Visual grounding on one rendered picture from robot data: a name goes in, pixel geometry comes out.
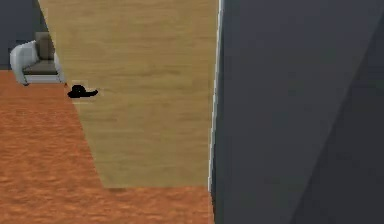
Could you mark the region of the light wooden room door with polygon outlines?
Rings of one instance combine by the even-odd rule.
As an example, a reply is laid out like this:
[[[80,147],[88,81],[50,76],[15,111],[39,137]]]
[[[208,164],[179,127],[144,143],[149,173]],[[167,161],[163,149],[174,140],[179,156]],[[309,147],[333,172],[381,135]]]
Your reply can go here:
[[[103,185],[206,185],[218,0],[38,1]]]

